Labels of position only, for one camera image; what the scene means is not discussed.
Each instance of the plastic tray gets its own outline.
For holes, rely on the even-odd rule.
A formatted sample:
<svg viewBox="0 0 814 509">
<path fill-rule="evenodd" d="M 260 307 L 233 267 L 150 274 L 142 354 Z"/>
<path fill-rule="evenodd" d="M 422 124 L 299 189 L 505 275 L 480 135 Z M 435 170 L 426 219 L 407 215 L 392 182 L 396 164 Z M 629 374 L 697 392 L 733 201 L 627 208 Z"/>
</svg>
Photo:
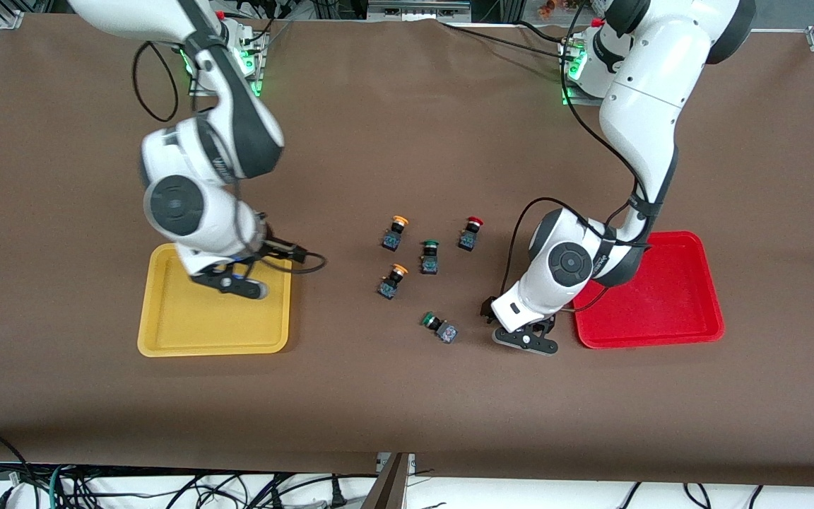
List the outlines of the plastic tray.
<svg viewBox="0 0 814 509">
<path fill-rule="evenodd" d="M 290 262 L 274 261 L 290 268 Z M 291 276 L 256 264 L 265 299 L 222 294 L 194 283 L 171 244 L 149 258 L 136 348 L 146 357 L 275 353 L 288 342 Z"/>
<path fill-rule="evenodd" d="M 660 232 L 649 236 L 649 244 L 633 280 L 574 314 L 582 344 L 598 349 L 698 344 L 724 335 L 702 241 L 691 232 Z M 594 281 L 587 284 L 574 306 L 590 303 L 601 289 Z"/>
</svg>

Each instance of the red tray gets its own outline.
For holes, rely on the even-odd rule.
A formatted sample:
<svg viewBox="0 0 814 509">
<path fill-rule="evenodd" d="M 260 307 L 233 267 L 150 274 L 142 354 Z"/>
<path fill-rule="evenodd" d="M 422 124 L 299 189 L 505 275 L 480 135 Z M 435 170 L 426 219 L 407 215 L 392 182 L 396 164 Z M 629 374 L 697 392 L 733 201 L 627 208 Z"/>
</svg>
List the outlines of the red tray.
<svg viewBox="0 0 814 509">
<path fill-rule="evenodd" d="M 702 241 L 691 232 L 659 232 L 633 280 L 575 313 L 579 341 L 589 348 L 700 344 L 724 335 L 724 320 Z M 602 286 L 590 281 L 574 298 L 581 307 Z"/>
</svg>

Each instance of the white robotic arm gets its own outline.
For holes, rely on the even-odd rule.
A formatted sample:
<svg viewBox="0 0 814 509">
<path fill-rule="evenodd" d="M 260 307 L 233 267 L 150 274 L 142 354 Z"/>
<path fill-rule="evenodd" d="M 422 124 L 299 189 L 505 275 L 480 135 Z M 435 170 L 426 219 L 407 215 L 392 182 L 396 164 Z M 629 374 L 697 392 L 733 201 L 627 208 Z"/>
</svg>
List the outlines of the white robotic arm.
<svg viewBox="0 0 814 509">
<path fill-rule="evenodd" d="M 262 213 L 223 189 L 272 171 L 284 147 L 281 128 L 245 83 L 236 59 L 242 36 L 207 0 L 70 0 L 91 25 L 120 37 L 177 45 L 219 103 L 145 137 L 140 177 L 149 223 L 175 243 L 191 279 L 224 293 L 263 298 L 259 281 L 233 265 L 258 258 L 302 263 L 307 251 L 274 238 Z"/>
<path fill-rule="evenodd" d="M 495 341 L 545 355 L 557 351 L 545 338 L 553 315 L 588 281 L 611 287 L 636 273 L 676 168 L 678 115 L 704 65 L 733 54 L 755 16 L 753 0 L 601 0 L 594 7 L 607 25 L 571 36 L 567 77 L 602 99 L 601 129 L 637 180 L 630 211 L 617 230 L 569 209 L 549 213 L 533 233 L 529 270 L 483 309 L 503 326 Z"/>
</svg>

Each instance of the white robot link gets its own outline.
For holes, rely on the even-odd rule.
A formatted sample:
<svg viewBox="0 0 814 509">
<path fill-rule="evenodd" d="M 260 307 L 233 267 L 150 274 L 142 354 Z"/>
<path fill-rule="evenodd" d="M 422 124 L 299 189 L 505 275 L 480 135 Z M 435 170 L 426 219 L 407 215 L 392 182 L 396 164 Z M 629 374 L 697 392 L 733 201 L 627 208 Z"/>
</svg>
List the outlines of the white robot link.
<svg viewBox="0 0 814 509">
<path fill-rule="evenodd" d="M 547 213 L 529 245 L 529 269 L 483 304 L 500 344 L 552 355 L 555 313 L 594 279 L 627 283 L 639 268 L 678 151 L 676 120 L 705 64 L 726 60 L 749 35 L 755 0 L 595 0 L 606 25 L 571 35 L 565 78 L 601 99 L 598 121 L 629 164 L 636 187 L 619 229 L 572 210 Z"/>
<path fill-rule="evenodd" d="M 140 177 L 149 223 L 175 243 L 191 280 L 223 293 L 261 299 L 261 281 L 236 264 L 262 257 L 303 263 L 298 245 L 274 238 L 262 213 L 223 189 L 272 171 L 284 147 L 281 128 L 245 83 L 236 56 L 247 41 L 234 20 L 220 21 L 208 0 L 70 0 L 97 29 L 166 42 L 184 50 L 218 105 L 143 139 Z"/>
</svg>

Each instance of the brown table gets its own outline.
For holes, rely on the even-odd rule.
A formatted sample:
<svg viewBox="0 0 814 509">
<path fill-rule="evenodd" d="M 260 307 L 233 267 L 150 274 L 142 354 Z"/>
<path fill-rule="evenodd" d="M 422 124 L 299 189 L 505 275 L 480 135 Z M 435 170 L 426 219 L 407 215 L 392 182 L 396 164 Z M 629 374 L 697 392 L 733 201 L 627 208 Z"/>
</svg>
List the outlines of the brown table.
<svg viewBox="0 0 814 509">
<path fill-rule="evenodd" d="M 542 194 L 605 216 L 629 178 L 560 104 L 549 58 L 436 22 L 295 23 L 278 39 L 263 90 L 288 149 L 245 199 L 329 267 L 297 280 L 280 354 L 140 355 L 164 240 L 141 209 L 138 146 L 159 125 L 131 91 L 137 45 L 54 14 L 0 33 L 0 434 L 29 460 L 366 471 L 400 450 L 459 476 L 814 484 L 803 35 L 755 33 L 705 69 L 680 119 L 659 229 L 704 240 L 726 336 L 592 351 L 561 316 L 552 358 L 494 344 L 477 316 L 514 220 Z M 144 93 L 164 112 L 148 58 Z M 411 220 L 397 254 L 377 246 L 393 213 Z M 472 254 L 452 246 L 469 215 L 485 219 Z M 376 296 L 426 238 L 443 241 L 442 273 Z M 461 326 L 455 345 L 421 328 L 426 310 Z"/>
</svg>

